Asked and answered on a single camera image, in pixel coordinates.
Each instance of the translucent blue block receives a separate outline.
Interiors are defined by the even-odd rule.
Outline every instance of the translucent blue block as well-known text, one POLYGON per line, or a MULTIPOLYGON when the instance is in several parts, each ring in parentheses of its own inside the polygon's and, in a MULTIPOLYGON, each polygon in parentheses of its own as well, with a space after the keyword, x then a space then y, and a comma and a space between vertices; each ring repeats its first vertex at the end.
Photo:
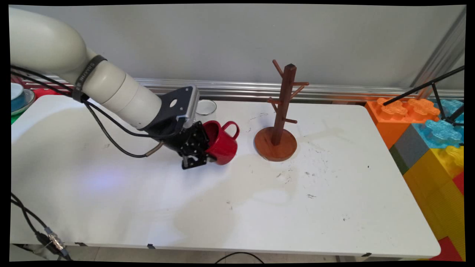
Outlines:
POLYGON ((463 126, 455 126, 454 130, 457 131, 462 135, 462 143, 464 142, 464 127, 463 126))
POLYGON ((462 134, 446 121, 427 120, 424 124, 413 124, 422 140, 429 148, 446 148, 448 145, 459 147, 462 134))
MULTIPOLYGON (((458 100, 440 100, 442 104, 442 108, 444 110, 444 114, 446 117, 450 117, 458 108, 460 108, 464 103, 458 100)), ((461 123, 460 121, 464 120, 464 113, 460 114, 459 117, 455 119, 456 123, 461 123)))

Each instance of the floor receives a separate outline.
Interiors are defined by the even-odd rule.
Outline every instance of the floor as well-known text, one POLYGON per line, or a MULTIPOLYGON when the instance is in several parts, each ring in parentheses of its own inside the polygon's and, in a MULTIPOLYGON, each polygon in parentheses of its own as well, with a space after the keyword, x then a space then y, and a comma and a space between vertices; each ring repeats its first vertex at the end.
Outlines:
MULTIPOLYGON (((162 262, 162 263, 215 263, 231 252, 192 251, 147 248, 105 248, 68 246, 67 250, 75 261, 112 261, 112 262, 162 262)), ((337 262, 335 256, 254 253, 264 263, 318 263, 337 262)), ((56 260, 57 256, 47 258, 56 260)), ((250 255, 232 255, 220 263, 259 263, 250 255)))

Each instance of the black cable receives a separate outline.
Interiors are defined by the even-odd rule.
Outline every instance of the black cable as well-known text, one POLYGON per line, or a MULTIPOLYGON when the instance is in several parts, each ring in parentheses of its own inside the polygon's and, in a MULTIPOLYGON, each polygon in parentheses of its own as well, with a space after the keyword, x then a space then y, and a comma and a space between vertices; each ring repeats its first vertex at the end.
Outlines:
MULTIPOLYGON (((18 202, 16 202, 15 200, 10 200, 10 202, 13 203, 13 204, 15 204, 15 205, 17 205, 18 207, 21 208, 20 204, 19 204, 18 202)), ((46 224, 45 224, 38 216, 36 216, 35 213, 33 213, 32 211, 30 211, 30 210, 29 210, 28 208, 26 208, 26 207, 25 207, 25 211, 26 211, 29 215, 31 215, 33 218, 35 218, 35 220, 37 220, 37 221, 41 224, 41 226, 43 226, 43 228, 46 228, 46 227, 47 227, 46 224)))
POLYGON ((92 108, 89 106, 89 103, 88 102, 84 102, 84 105, 87 107, 87 109, 89 110, 89 112, 92 114, 92 116, 94 117, 95 121, 97 122, 97 124, 99 124, 99 127, 101 127, 101 130, 102 132, 107 136, 107 138, 109 139, 109 141, 111 141, 111 143, 117 148, 119 149, 120 151, 122 151, 122 153, 128 155, 128 156, 131 156, 133 158, 145 158, 147 155, 146 154, 142 154, 142 155, 136 155, 136 154, 132 154, 128 151, 126 151, 125 149, 123 149, 122 147, 119 146, 118 143, 116 143, 114 141, 114 139, 112 139, 112 137, 109 135, 109 133, 107 132, 107 130, 104 128, 104 125, 102 125, 102 122, 99 120, 99 118, 97 117, 97 115, 94 113, 94 110, 92 110, 92 108))
POLYGON ((59 254, 58 258, 56 260, 61 260, 61 258, 65 259, 65 260, 73 261, 73 259, 71 259, 71 256, 69 254, 66 255, 66 256, 63 256, 63 254, 59 254))
POLYGON ((58 82, 58 81, 55 81, 55 80, 53 80, 53 79, 51 79, 51 78, 49 78, 49 77, 46 77, 46 76, 44 76, 44 75, 41 75, 41 74, 39 74, 38 72, 29 70, 29 69, 25 69, 25 68, 22 68, 22 67, 13 66, 13 65, 10 65, 10 68, 16 69, 16 70, 19 70, 19 71, 23 71, 23 72, 29 73, 29 74, 31 74, 31 75, 35 75, 35 76, 38 76, 38 77, 40 77, 40 78, 43 78, 43 79, 45 79, 45 80, 47 80, 47 81, 49 81, 49 82, 52 82, 53 84, 56 84, 56 85, 59 85, 59 86, 63 87, 64 89, 68 90, 69 92, 72 92, 72 91, 73 91, 71 88, 67 87, 66 85, 64 85, 64 84, 62 84, 62 83, 60 83, 60 82, 58 82))
POLYGON ((119 128, 121 128, 124 132, 130 134, 130 135, 133 135, 133 136, 138 136, 138 137, 150 137, 150 138, 156 138, 156 139, 165 139, 165 138, 168 138, 168 137, 171 137, 173 135, 175 135, 175 132, 174 131, 173 133, 169 133, 169 134, 163 134, 163 135, 153 135, 153 134, 141 134, 141 133, 134 133, 134 132, 131 132, 129 131, 127 128, 125 128, 122 124, 120 124, 118 121, 116 121, 114 118, 112 118, 109 114, 107 114, 105 111, 103 111, 102 109, 98 108, 96 105, 94 105, 93 103, 91 102, 88 102, 87 103, 93 107, 94 109, 96 109, 97 111, 99 111, 102 115, 104 115, 106 118, 108 118, 109 120, 111 120, 115 125, 117 125, 119 128))
POLYGON ((17 196, 15 196, 15 194, 11 193, 11 197, 13 197, 17 203, 19 204, 18 206, 21 208, 21 211, 23 212, 23 216, 25 216, 25 219, 27 220, 27 223, 28 225, 30 226, 31 230, 33 230, 33 232, 35 234, 39 233, 36 228, 33 226, 33 224, 31 223, 29 217, 28 217, 28 214, 26 212, 26 208, 25 206, 23 206, 23 203, 21 203, 20 199, 17 198, 17 196))
POLYGON ((254 254, 247 253, 247 252, 233 252, 233 253, 231 253, 231 254, 229 254, 229 255, 226 255, 226 256, 220 258, 217 262, 215 262, 215 264, 218 263, 218 262, 220 262, 220 261, 222 261, 222 260, 224 260, 224 259, 226 259, 227 257, 232 256, 232 255, 235 255, 235 254, 248 254, 248 255, 251 255, 251 256, 255 257, 255 258, 256 258, 258 261, 260 261, 261 263, 264 263, 261 259, 259 259, 259 258, 258 258, 256 255, 254 255, 254 254))
MULTIPOLYGON (((28 76, 25 76, 25 75, 22 75, 20 73, 16 73, 16 72, 13 72, 13 71, 10 71, 13 75, 16 75, 16 76, 19 76, 23 79, 28 79, 32 82, 35 82, 35 83, 38 83, 46 88, 49 88, 59 94, 62 94, 64 96, 67 96, 67 97, 71 97, 71 95, 67 95, 61 91, 58 91, 56 88, 52 87, 52 86, 49 86, 45 83, 42 83, 36 79, 33 79, 31 77, 28 77, 28 76)), ((37 76, 42 76, 41 74, 39 73, 36 73, 34 71, 29 71, 29 73, 33 74, 33 75, 37 75, 37 76)), ((97 117, 97 115, 94 113, 94 111, 91 109, 90 105, 93 106, 96 110, 98 110, 100 113, 102 113, 106 118, 110 119, 114 124, 116 124, 117 126, 119 126, 122 130, 124 130, 126 133, 130 134, 130 135, 133 135, 133 136, 139 136, 139 137, 153 137, 153 138, 166 138, 168 136, 172 136, 174 135, 174 133, 171 133, 171 134, 166 134, 166 135, 157 135, 157 136, 153 136, 153 135, 148 135, 148 134, 139 134, 139 133, 133 133, 131 131, 129 131, 128 129, 126 129, 125 127, 123 127, 120 123, 118 123, 115 119, 113 119, 111 116, 109 116, 109 114, 105 113, 103 110, 101 110, 100 108, 98 108, 97 106, 95 106, 94 104, 88 102, 88 101, 85 101, 84 102, 84 105, 87 107, 87 109, 89 110, 89 112, 91 112, 92 116, 94 117, 94 119, 96 120, 96 122, 99 124, 99 126, 101 127, 101 130, 104 132, 104 134, 107 136, 107 138, 109 139, 109 141, 111 141, 111 143, 117 147, 117 149, 119 149, 121 152, 123 152, 124 154, 128 155, 128 156, 131 156, 131 157, 134 157, 134 158, 143 158, 143 157, 147 157, 149 156, 149 152, 146 153, 146 154, 142 154, 142 155, 136 155, 136 154, 132 154, 128 151, 126 151, 125 149, 123 149, 122 147, 119 146, 119 144, 117 144, 113 139, 112 137, 109 135, 109 133, 106 131, 106 129, 104 128, 104 126, 102 125, 102 122, 99 120, 99 118, 97 117)))
POLYGON ((450 123, 454 123, 455 120, 457 119, 457 117, 459 117, 463 112, 464 112, 464 105, 463 104, 460 108, 458 108, 457 110, 455 110, 452 115, 450 115, 447 120, 450 122, 450 123))
POLYGON ((16 73, 16 72, 14 72, 14 71, 10 71, 10 73, 13 74, 13 75, 15 75, 15 76, 21 77, 21 78, 23 78, 23 79, 30 80, 30 81, 32 81, 32 82, 34 82, 34 83, 37 83, 37 84, 39 84, 39 85, 42 85, 42 86, 44 86, 44 87, 46 87, 46 88, 49 88, 49 89, 55 91, 55 92, 58 93, 58 94, 61 94, 61 95, 67 96, 67 97, 71 97, 71 95, 65 94, 64 92, 61 92, 61 91, 59 91, 58 89, 56 89, 56 88, 54 88, 54 87, 52 87, 52 86, 49 86, 49 85, 47 85, 47 84, 45 84, 45 83, 42 83, 42 82, 40 82, 40 81, 38 81, 38 80, 35 80, 35 79, 31 78, 31 77, 25 76, 25 75, 20 74, 20 73, 16 73))

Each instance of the red mug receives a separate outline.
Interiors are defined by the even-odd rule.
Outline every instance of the red mug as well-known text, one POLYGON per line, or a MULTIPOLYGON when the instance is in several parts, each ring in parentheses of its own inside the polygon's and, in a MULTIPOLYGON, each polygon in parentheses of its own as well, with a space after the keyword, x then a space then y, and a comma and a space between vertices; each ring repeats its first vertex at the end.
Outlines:
POLYGON ((223 127, 217 121, 207 121, 203 123, 203 127, 209 138, 209 148, 206 153, 215 157, 218 165, 230 162, 238 151, 236 138, 239 135, 239 126, 233 121, 227 122, 223 127), (236 133, 233 137, 224 131, 231 124, 236 125, 236 133))

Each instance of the red building block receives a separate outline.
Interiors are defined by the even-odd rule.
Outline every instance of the red building block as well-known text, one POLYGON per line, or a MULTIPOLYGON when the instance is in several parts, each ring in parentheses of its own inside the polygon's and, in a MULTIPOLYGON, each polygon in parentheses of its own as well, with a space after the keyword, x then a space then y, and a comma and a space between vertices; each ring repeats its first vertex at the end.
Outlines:
POLYGON ((454 184, 457 186, 457 188, 462 192, 462 195, 464 194, 464 172, 461 172, 459 175, 457 175, 454 179, 454 184))
POLYGON ((462 261, 462 258, 458 254, 449 237, 444 237, 439 240, 439 245, 441 250, 439 256, 435 256, 430 260, 462 261))
POLYGON ((36 99, 44 95, 61 95, 60 93, 56 93, 55 91, 51 89, 43 89, 43 88, 34 89, 33 92, 35 93, 36 99))

